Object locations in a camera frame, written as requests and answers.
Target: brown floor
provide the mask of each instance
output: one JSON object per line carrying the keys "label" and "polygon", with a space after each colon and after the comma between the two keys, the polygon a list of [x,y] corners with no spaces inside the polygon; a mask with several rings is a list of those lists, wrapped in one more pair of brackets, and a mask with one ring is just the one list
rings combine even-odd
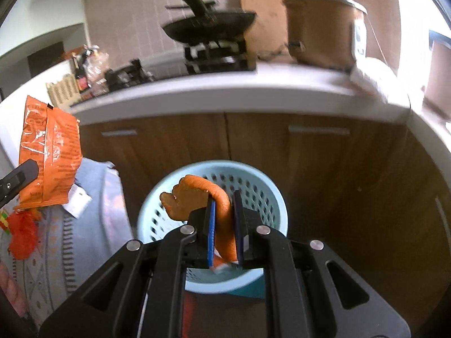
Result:
{"label": "brown floor", "polygon": [[265,303],[232,295],[195,295],[189,338],[266,338]]}

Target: orange plastic package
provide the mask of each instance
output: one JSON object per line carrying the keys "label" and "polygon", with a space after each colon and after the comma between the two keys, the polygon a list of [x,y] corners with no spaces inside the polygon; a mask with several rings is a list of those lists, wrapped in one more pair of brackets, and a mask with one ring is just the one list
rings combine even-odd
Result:
{"label": "orange plastic package", "polygon": [[19,192],[19,209],[68,203],[82,161],[79,120],[28,96],[23,117],[19,164],[33,159],[37,179]]}

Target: blue gripper pad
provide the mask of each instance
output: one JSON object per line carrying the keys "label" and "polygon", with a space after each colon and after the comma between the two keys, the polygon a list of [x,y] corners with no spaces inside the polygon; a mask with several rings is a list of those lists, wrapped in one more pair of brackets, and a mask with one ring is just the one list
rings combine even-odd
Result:
{"label": "blue gripper pad", "polygon": [[213,267],[213,256],[215,255],[215,223],[216,223],[216,201],[211,201],[210,223],[207,239],[208,266]]}

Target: wooden cutting board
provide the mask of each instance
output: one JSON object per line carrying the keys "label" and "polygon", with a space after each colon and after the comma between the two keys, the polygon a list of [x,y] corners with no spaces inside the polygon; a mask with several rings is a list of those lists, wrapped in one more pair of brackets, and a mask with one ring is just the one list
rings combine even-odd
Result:
{"label": "wooden cutting board", "polygon": [[282,0],[241,0],[241,7],[257,12],[254,24],[244,34],[249,52],[274,51],[288,42]]}

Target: patterned fabric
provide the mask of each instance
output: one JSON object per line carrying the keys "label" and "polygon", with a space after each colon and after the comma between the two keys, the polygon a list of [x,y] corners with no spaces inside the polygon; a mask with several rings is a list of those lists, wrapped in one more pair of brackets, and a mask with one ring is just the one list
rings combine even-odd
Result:
{"label": "patterned fabric", "polygon": [[26,261],[16,261],[8,253],[11,236],[0,234],[0,258],[23,288],[38,326],[133,239],[120,179],[112,166],[82,160],[75,179],[92,201],[79,219],[60,205],[46,207],[39,222],[37,248]]}

